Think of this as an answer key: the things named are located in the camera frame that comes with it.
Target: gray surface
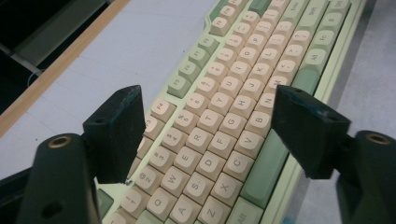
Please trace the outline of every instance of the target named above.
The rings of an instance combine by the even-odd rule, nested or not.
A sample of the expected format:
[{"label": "gray surface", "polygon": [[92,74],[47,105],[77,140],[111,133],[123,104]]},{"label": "gray surface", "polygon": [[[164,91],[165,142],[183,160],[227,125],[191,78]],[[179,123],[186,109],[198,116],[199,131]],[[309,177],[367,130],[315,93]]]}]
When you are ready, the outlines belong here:
[{"label": "gray surface", "polygon": [[[331,100],[338,112],[351,119],[352,136],[360,130],[371,130],[396,137],[395,36],[396,1],[376,1],[356,58],[346,62],[352,65],[350,74],[337,80]],[[310,182],[296,223],[341,223],[335,192],[337,176]]]}]

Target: keyboard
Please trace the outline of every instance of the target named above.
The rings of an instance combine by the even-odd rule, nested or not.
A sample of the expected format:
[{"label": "keyboard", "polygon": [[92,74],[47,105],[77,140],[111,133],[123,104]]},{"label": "keyboard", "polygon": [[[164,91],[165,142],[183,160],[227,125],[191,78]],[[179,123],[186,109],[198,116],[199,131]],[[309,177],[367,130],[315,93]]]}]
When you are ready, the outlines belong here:
[{"label": "keyboard", "polygon": [[219,0],[146,113],[104,223],[279,223],[302,169],[276,133],[277,85],[327,102],[363,0]]}]

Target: screw hole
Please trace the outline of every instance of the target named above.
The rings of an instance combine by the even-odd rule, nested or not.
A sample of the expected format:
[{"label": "screw hole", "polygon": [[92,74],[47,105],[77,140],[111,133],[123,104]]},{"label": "screw hole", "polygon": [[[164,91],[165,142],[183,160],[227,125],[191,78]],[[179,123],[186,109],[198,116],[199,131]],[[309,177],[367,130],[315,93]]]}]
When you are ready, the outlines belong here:
[{"label": "screw hole", "polygon": [[49,219],[62,213],[63,210],[64,207],[60,202],[49,203],[47,204],[47,206],[44,207],[43,211],[41,212],[41,216],[44,219]]},{"label": "screw hole", "polygon": [[100,119],[97,119],[96,120],[96,123],[104,123],[105,122],[105,119],[104,118],[100,118]]},{"label": "screw hole", "polygon": [[381,145],[389,145],[390,141],[387,137],[377,134],[377,133],[369,133],[366,135],[366,138],[372,142],[381,144]]},{"label": "screw hole", "polygon": [[71,141],[72,141],[72,138],[69,136],[60,136],[55,139],[52,139],[49,142],[49,147],[50,148],[64,147],[64,146],[67,146]]}]

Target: green keycap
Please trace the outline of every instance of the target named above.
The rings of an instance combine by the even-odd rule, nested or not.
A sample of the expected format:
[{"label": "green keycap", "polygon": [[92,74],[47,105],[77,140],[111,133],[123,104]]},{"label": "green keycap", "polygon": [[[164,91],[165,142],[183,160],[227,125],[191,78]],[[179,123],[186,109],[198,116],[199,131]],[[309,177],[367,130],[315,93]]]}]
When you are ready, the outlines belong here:
[{"label": "green keycap", "polygon": [[319,30],[333,30],[337,31],[341,27],[341,24],[344,21],[344,15],[341,14],[340,12],[331,12],[326,14],[322,22],[320,23]]},{"label": "green keycap", "polygon": [[349,0],[332,0],[332,2],[329,4],[328,12],[337,11],[346,14],[349,6]]},{"label": "green keycap", "polygon": [[216,48],[219,45],[219,41],[217,41],[211,35],[202,35],[198,39],[198,47],[204,49],[208,54],[212,55],[215,52]]},{"label": "green keycap", "polygon": [[270,3],[271,0],[253,0],[248,10],[256,12],[261,17],[264,14],[265,10],[267,10]]},{"label": "green keycap", "polygon": [[158,218],[152,215],[148,210],[143,211],[140,215],[139,219],[136,221],[136,224],[163,224]]},{"label": "green keycap", "polygon": [[228,217],[227,224],[259,223],[262,218],[262,212],[263,210],[258,206],[243,198],[238,198],[233,206],[233,211]]},{"label": "green keycap", "polygon": [[209,14],[210,21],[213,21],[219,14],[221,9],[226,6],[228,0],[219,0],[218,4],[213,8],[213,10]]},{"label": "green keycap", "polygon": [[96,193],[98,197],[100,218],[103,218],[108,212],[108,209],[110,209],[111,204],[114,203],[114,199],[106,194],[102,189],[97,190]]},{"label": "green keycap", "polygon": [[304,9],[308,4],[307,0],[291,0],[283,13],[281,21],[290,21],[293,24],[297,24],[303,15]]},{"label": "green keycap", "polygon": [[241,197],[265,209],[287,156],[288,151],[276,132],[272,130],[251,168],[250,175],[242,188]]},{"label": "green keycap", "polygon": [[328,52],[324,49],[310,49],[305,54],[303,63],[300,67],[309,68],[321,74],[328,56]]},{"label": "green keycap", "polygon": [[313,49],[324,49],[330,51],[335,41],[335,33],[331,30],[321,30],[315,34],[314,40],[311,44]]},{"label": "green keycap", "polygon": [[172,76],[168,82],[168,93],[183,98],[190,89],[191,83],[181,76]]},{"label": "green keycap", "polygon": [[209,54],[201,48],[195,47],[189,53],[189,61],[203,68],[209,60]]},{"label": "green keycap", "polygon": [[178,74],[181,77],[186,78],[190,83],[194,82],[201,72],[201,68],[199,68],[195,63],[183,61],[178,66]]},{"label": "green keycap", "polygon": [[317,88],[319,79],[320,74],[317,71],[302,69],[297,72],[296,78],[291,86],[302,91],[306,91],[312,95]]},{"label": "green keycap", "polygon": [[313,34],[315,30],[317,30],[328,4],[329,1],[327,0],[315,0],[309,2],[296,30],[306,30]]}]

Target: desk surface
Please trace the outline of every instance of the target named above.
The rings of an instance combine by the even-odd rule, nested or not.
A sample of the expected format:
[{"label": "desk surface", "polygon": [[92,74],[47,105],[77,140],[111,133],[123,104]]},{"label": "desk surface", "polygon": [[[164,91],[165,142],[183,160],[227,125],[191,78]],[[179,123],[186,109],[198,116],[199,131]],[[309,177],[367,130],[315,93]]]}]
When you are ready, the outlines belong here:
[{"label": "desk surface", "polygon": [[[50,87],[37,88],[43,93],[25,110],[10,112],[22,115],[0,139],[0,179],[31,166],[36,147],[45,139],[82,133],[82,122],[115,90],[141,85],[144,106],[149,108],[202,32],[205,14],[215,2],[120,1],[126,6],[91,43],[85,43],[88,47],[70,59],[70,65],[58,64],[64,71],[49,70],[55,76],[59,73]],[[356,58],[347,62],[351,71],[337,81],[332,105],[352,120],[351,134],[366,129],[396,137],[394,15],[396,2],[376,1]],[[303,210],[315,208],[316,198],[322,200],[320,183],[309,187],[314,194],[308,191]],[[302,220],[315,219],[302,216]]]}]

